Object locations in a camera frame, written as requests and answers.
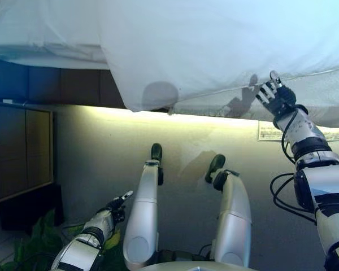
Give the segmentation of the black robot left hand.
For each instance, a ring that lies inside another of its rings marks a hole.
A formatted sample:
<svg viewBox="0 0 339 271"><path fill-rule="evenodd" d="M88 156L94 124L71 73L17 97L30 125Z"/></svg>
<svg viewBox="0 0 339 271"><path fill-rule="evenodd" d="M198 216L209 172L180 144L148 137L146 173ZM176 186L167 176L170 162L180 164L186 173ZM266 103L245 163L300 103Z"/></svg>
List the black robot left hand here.
<svg viewBox="0 0 339 271"><path fill-rule="evenodd" d="M113 198L104 208L101 208L99 212L109 211L112 214L114 224L123 222L125 220L125 206L124 202L133 195L133 190L129 190L123 195Z"/></svg>

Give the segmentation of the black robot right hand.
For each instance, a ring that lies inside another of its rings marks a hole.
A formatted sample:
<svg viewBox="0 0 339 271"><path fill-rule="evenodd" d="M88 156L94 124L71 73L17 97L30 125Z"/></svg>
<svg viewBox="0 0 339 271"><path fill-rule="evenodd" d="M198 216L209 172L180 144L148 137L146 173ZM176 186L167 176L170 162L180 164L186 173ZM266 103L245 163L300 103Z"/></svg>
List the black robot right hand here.
<svg viewBox="0 0 339 271"><path fill-rule="evenodd" d="M274 117L294 111L296 95L282 83L276 71L270 72L270 80L260 87L259 94L255 97Z"/></svg>

